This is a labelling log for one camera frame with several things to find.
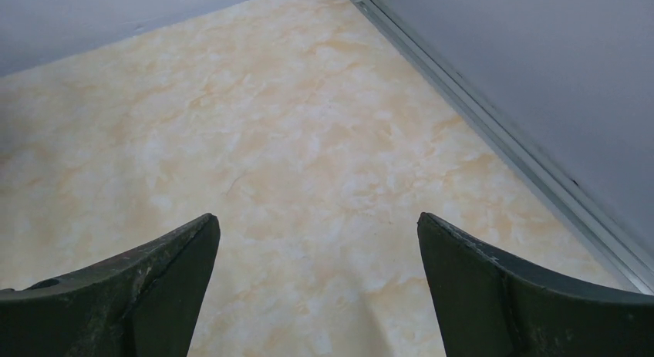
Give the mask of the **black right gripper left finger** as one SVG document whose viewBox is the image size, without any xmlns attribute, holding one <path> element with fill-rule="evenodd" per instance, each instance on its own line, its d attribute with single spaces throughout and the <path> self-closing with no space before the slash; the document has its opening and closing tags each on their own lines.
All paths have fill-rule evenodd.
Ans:
<svg viewBox="0 0 654 357">
<path fill-rule="evenodd" d="M 219 247 L 204 214 L 153 241 L 1 292 L 3 356 L 186 356 Z"/>
</svg>

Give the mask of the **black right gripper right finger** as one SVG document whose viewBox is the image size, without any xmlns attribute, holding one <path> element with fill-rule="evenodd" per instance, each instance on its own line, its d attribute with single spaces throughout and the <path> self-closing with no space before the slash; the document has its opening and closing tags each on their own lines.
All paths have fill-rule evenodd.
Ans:
<svg viewBox="0 0 654 357">
<path fill-rule="evenodd" d="M 422 213 L 423 268 L 448 356 L 651 356 L 653 298 L 572 278 Z"/>
</svg>

